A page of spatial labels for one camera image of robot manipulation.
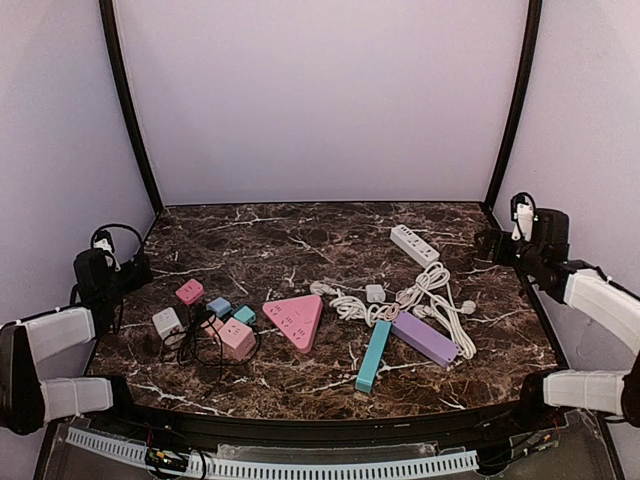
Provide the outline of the white charger with cable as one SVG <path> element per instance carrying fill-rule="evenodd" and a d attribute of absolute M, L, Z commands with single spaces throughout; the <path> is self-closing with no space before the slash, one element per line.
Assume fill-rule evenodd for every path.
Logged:
<path fill-rule="evenodd" d="M 393 321 L 399 314 L 399 305 L 389 302 L 382 285 L 369 284 L 365 287 L 366 299 L 370 304 L 368 318 L 373 320 Z"/>

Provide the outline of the small teal adapter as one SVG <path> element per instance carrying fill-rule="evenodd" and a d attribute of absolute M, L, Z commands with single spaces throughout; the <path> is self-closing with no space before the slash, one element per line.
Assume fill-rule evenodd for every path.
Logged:
<path fill-rule="evenodd" d="M 246 325 L 252 325 L 256 322 L 256 313 L 247 305 L 237 306 L 231 313 L 231 316 Z"/>

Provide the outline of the light blue adapter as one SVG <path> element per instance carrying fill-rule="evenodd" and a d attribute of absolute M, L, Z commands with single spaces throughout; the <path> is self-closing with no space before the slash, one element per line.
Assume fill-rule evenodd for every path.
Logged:
<path fill-rule="evenodd" d="M 218 318 L 223 318 L 231 312 L 232 305 L 225 298 L 218 297 L 206 304 L 206 310 Z"/>

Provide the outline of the pink cube socket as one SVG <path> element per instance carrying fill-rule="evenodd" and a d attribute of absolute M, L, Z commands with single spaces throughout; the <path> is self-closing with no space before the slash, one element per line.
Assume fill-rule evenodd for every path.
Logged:
<path fill-rule="evenodd" d="M 236 361 L 242 361 L 250 355 L 257 340 L 252 328 L 235 318 L 229 319 L 219 329 L 224 354 Z"/>

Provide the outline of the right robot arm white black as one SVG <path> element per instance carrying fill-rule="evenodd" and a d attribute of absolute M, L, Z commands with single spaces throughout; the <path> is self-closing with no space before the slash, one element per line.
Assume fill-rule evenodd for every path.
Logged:
<path fill-rule="evenodd" d="M 612 415 L 639 426 L 639 297 L 601 268 L 569 258 L 569 216 L 559 210 L 518 205 L 514 229 L 486 229 L 475 236 L 480 256 L 532 279 L 538 290 L 580 314 L 585 324 L 624 346 L 625 369 L 557 367 L 526 376 L 514 418 L 531 429 L 554 408 Z"/>

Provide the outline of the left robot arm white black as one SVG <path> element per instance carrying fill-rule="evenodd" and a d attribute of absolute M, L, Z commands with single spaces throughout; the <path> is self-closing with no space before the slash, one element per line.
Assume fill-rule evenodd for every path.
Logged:
<path fill-rule="evenodd" d="M 29 435 L 60 418 L 110 411 L 128 417 L 133 398 L 120 375 L 42 379 L 38 366 L 68 350 L 120 332 L 124 297 L 153 279 L 142 249 L 118 265 L 92 247 L 73 262 L 72 302 L 1 327 L 1 426 Z"/>

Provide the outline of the white cube socket adapter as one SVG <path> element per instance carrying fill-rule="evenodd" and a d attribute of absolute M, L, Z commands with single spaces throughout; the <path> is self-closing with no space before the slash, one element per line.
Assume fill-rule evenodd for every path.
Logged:
<path fill-rule="evenodd" d="M 184 327 L 173 307 L 154 314 L 152 322 L 158 335 L 167 345 L 174 344 L 184 337 Z"/>

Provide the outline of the pink power strip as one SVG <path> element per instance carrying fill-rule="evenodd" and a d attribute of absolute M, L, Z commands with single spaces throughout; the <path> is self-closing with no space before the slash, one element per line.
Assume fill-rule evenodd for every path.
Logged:
<path fill-rule="evenodd" d="M 323 302 L 311 294 L 264 303 L 262 311 L 273 325 L 303 354 L 311 351 Z"/>

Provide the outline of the pink plug adapter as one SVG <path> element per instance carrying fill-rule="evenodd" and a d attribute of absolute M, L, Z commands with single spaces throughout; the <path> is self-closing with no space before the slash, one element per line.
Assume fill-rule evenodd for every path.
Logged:
<path fill-rule="evenodd" d="M 198 280 L 190 279 L 176 290 L 175 295 L 182 303 L 189 306 L 204 295 L 204 287 Z"/>

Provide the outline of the small salmon pink adapter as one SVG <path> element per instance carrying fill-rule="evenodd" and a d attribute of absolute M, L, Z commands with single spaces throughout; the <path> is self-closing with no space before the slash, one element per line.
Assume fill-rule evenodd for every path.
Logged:
<path fill-rule="evenodd" d="M 212 317 L 201 324 L 201 328 L 210 338 L 215 338 L 219 330 L 223 327 L 224 322 L 217 317 Z"/>

